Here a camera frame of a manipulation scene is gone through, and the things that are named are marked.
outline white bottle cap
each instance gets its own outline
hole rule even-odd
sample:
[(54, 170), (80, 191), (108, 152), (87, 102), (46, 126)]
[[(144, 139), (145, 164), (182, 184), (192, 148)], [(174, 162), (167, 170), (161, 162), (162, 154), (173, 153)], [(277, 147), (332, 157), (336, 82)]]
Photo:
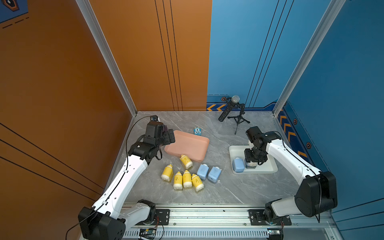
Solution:
[(197, 186), (196, 188), (195, 188), (195, 190), (196, 190), (196, 192), (198, 192), (198, 191), (200, 191), (201, 189), (203, 189), (204, 188), (204, 183), (202, 183), (202, 184), (200, 184), (199, 186)]
[(183, 189), (183, 185), (181, 183), (175, 183), (173, 184), (174, 189)]
[(168, 182), (170, 181), (169, 176), (164, 175), (164, 174), (161, 175), (161, 179), (163, 179), (163, 180), (165, 180), (165, 181), (168, 181)]
[(193, 165), (192, 161), (190, 161), (189, 163), (187, 163), (187, 165), (185, 166), (186, 169), (189, 169), (191, 168)]
[(192, 182), (185, 182), (183, 183), (184, 187), (192, 187)]

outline white tray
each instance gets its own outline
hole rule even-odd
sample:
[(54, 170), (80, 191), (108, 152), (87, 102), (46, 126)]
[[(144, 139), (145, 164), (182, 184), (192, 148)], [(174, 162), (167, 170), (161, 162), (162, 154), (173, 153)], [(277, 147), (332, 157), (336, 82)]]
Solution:
[(256, 168), (245, 168), (243, 172), (235, 172), (232, 167), (232, 161), (239, 157), (243, 159), (244, 166), (245, 163), (245, 155), (244, 150), (249, 148), (249, 145), (246, 146), (230, 146), (229, 147), (229, 156), (231, 161), (231, 169), (234, 174), (267, 174), (277, 172), (277, 165), (275, 159), (271, 155), (267, 155), (268, 160), (260, 166), (256, 166)]

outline gray marble table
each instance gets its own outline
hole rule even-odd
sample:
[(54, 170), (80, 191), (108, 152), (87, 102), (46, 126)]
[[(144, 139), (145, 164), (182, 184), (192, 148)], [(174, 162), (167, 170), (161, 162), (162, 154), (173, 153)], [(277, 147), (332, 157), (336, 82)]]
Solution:
[[(229, 116), (238, 115), (237, 112), (231, 112)], [(173, 181), (171, 183), (163, 181), (160, 176), (164, 167), (172, 164), (174, 173), (184, 171), (181, 161), (168, 155), (162, 147), (163, 159), (158, 161), (152, 159), (151, 164), (141, 174), (137, 182), (129, 193), (126, 203), (136, 203), (140, 199), (146, 199), (157, 204), (180, 203), (180, 204), (252, 204), (264, 206), (265, 203), (293, 196), (298, 184), (290, 173), (278, 162), (278, 171), (273, 174), (245, 174), (235, 175), (231, 170), (229, 157), (229, 146), (247, 145), (248, 139), (245, 131), (252, 126), (258, 126), (261, 131), (281, 131), (274, 124), (271, 112), (247, 111), (244, 118), (251, 123), (241, 123), (235, 135), (236, 123), (233, 119), (226, 119), (219, 122), (218, 117), (221, 112), (218, 111), (141, 111), (138, 112), (136, 119), (147, 115), (158, 115), (161, 122), (168, 128), (193, 133), (193, 128), (201, 127), (202, 136), (209, 138), (209, 146), (203, 163), (210, 168), (218, 166), (222, 173), (217, 183), (205, 180), (204, 189), (195, 192), (194, 189), (183, 189), (175, 191)], [(128, 147), (130, 147), (137, 138), (145, 133), (148, 119), (139, 121), (132, 129), (128, 138)], [(122, 153), (118, 162), (116, 171), (121, 168), (125, 161), (126, 154)], [(189, 171), (196, 173), (199, 163), (194, 165)]]

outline tripod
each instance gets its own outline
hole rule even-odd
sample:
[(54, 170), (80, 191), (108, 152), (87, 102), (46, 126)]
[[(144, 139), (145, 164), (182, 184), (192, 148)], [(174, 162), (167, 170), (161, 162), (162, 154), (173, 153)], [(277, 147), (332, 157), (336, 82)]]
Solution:
[(245, 113), (244, 112), (245, 104), (244, 103), (240, 103), (239, 107), (240, 107), (240, 114), (238, 116), (236, 116), (236, 117), (228, 117), (228, 118), (233, 118), (235, 120), (235, 122), (236, 122), (235, 135), (236, 135), (236, 132), (237, 132), (237, 127), (239, 126), (240, 123), (242, 123), (242, 122), (251, 123), (250, 121), (248, 121), (248, 120), (246, 120), (245, 118), (242, 117), (242, 115)]

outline white robotic arm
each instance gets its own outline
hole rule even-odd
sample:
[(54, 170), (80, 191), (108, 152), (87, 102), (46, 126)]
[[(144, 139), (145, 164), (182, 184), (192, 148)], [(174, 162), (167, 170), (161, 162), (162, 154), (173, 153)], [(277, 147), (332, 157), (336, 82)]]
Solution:
[(78, 219), (85, 239), (121, 240), (126, 227), (130, 228), (141, 221), (149, 224), (154, 221), (155, 204), (146, 200), (140, 200), (126, 211), (126, 219), (118, 218), (123, 203), (140, 174), (152, 158), (159, 160), (157, 151), (162, 145), (175, 142), (172, 129), (168, 130), (167, 126), (158, 122), (157, 116), (151, 116), (151, 120), (147, 125), (146, 134), (131, 146), (128, 157), (111, 185), (91, 209), (83, 207), (80, 211)]
[(286, 215), (303, 214), (312, 217), (337, 206), (336, 178), (330, 172), (321, 172), (292, 149), (284, 145), (275, 132), (262, 133), (255, 126), (246, 131), (250, 149), (245, 160), (250, 166), (261, 165), (267, 154), (278, 160), (300, 185), (294, 197), (279, 199), (265, 205), (264, 217), (271, 224)]

